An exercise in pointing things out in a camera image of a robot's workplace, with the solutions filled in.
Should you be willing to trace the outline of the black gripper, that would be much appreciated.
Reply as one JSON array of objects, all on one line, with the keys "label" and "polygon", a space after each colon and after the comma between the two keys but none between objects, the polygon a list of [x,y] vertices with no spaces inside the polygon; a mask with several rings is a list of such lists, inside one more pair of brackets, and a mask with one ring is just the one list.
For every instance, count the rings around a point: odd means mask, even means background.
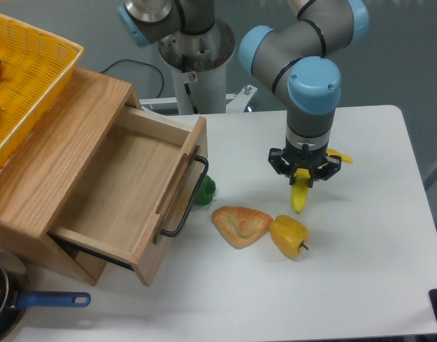
[{"label": "black gripper", "polygon": [[317,181],[327,181],[341,170],[342,158],[339,155],[327,155],[328,143],[316,150],[295,147],[286,139],[284,151],[279,148],[269,150],[268,162],[278,175],[283,175],[292,186],[298,169],[309,171],[308,186]]}]

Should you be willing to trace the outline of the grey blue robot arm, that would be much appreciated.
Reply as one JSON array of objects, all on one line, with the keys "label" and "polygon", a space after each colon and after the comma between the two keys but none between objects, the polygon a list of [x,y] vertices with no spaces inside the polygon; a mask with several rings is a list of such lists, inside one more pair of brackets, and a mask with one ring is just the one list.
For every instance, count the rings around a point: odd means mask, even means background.
[{"label": "grey blue robot arm", "polygon": [[275,172],[295,184],[328,180],[342,157],[328,152],[341,74],[328,55],[361,39],[369,27],[362,1],[295,1],[296,21],[275,31],[249,30],[236,42],[231,28],[215,15],[213,1],[127,1],[118,15],[140,47],[156,44],[173,72],[180,114],[221,113],[225,67],[237,56],[245,70],[287,109],[286,145],[269,152]]}]

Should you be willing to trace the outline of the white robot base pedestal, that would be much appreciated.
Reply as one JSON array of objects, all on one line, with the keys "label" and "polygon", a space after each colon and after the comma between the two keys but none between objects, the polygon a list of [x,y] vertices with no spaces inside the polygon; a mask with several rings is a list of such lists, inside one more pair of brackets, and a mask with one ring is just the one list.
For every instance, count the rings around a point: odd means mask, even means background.
[{"label": "white robot base pedestal", "polygon": [[251,84],[227,93],[227,64],[235,53],[235,35],[222,20],[205,33],[177,31],[158,42],[160,57],[170,67],[180,115],[243,113],[257,93]]}]

